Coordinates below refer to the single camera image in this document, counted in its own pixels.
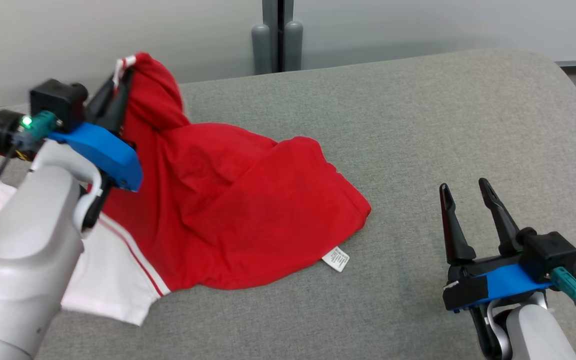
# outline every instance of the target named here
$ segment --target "red stripe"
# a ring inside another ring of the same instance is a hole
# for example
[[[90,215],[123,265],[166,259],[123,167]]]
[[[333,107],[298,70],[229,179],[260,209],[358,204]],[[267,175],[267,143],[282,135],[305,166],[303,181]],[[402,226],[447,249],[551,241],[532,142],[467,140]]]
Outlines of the red stripe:
[[[124,235],[122,235],[119,231],[117,231],[112,225],[110,225],[109,223],[107,223],[107,221],[103,221],[103,219],[99,218],[98,221],[100,223],[102,223],[106,229],[112,231],[112,233],[114,233],[115,235],[117,235],[118,237],[121,238],[121,240],[123,240],[123,243],[126,244],[126,247],[128,248],[128,250],[130,250],[130,253],[132,255],[132,257],[137,260],[137,264],[139,264],[139,266],[141,267],[141,269],[143,270],[144,273],[146,273],[146,276],[148,276],[148,279],[150,280],[150,282],[152,283],[153,287],[155,287],[155,290],[157,290],[157,294],[159,294],[160,297],[163,297],[164,294],[162,292],[162,290],[160,290],[160,288],[157,286],[157,284],[155,283],[155,281],[153,280],[153,277],[151,276],[150,273],[148,273],[148,271],[146,270],[146,268],[144,267],[144,265],[142,264],[141,261],[139,261],[139,259],[137,258],[137,256],[135,256],[135,253],[133,252],[133,249],[130,248],[130,244],[128,244],[128,240],[126,240],[126,238],[124,237]]]

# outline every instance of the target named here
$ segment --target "green led light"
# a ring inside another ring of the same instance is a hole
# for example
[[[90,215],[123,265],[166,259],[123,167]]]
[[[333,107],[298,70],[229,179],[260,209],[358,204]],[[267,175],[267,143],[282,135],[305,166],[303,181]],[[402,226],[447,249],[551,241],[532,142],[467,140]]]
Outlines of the green led light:
[[[21,118],[21,123],[23,124],[24,127],[29,127],[30,124],[33,123],[33,119],[30,116],[24,116]]]

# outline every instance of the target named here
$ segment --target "gray couch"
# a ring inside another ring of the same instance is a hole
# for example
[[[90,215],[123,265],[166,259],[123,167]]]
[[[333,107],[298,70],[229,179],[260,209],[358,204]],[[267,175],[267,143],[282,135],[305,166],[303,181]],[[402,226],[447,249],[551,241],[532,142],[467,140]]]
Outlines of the gray couch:
[[[338,273],[320,261],[252,289],[174,292],[141,327],[62,312],[39,359],[482,359],[471,317],[442,302],[439,185],[450,185],[479,256],[498,246],[482,176],[519,227],[576,245],[576,88],[542,55],[474,50],[182,92],[195,123],[320,142],[373,209],[341,245],[348,265]],[[18,185],[25,166],[4,181]],[[576,351],[576,308],[561,293],[548,300]]]

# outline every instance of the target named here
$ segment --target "green connector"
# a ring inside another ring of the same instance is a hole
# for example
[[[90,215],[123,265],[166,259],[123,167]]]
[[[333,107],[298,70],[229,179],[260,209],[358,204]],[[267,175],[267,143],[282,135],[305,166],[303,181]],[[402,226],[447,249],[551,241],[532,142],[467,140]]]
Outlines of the green connector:
[[[47,137],[50,133],[57,129],[57,116],[50,111],[40,111],[35,116],[23,116],[19,125],[23,131],[14,134],[13,144],[19,151],[29,151]]]
[[[43,139],[57,129],[57,116],[50,111],[41,111],[32,118],[24,116],[21,125],[26,132],[32,133],[35,139]]]
[[[557,289],[572,299],[576,306],[576,278],[567,269],[561,266],[553,269],[550,274],[550,281]]]

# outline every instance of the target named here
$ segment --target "clothing tag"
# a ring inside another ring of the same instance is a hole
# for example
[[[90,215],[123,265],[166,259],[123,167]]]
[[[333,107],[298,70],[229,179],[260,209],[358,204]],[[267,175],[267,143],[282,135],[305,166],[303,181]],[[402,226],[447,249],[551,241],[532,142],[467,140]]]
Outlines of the clothing tag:
[[[321,258],[326,264],[330,265],[332,269],[341,272],[348,263],[350,256],[343,252],[339,246],[335,246],[329,253]]]

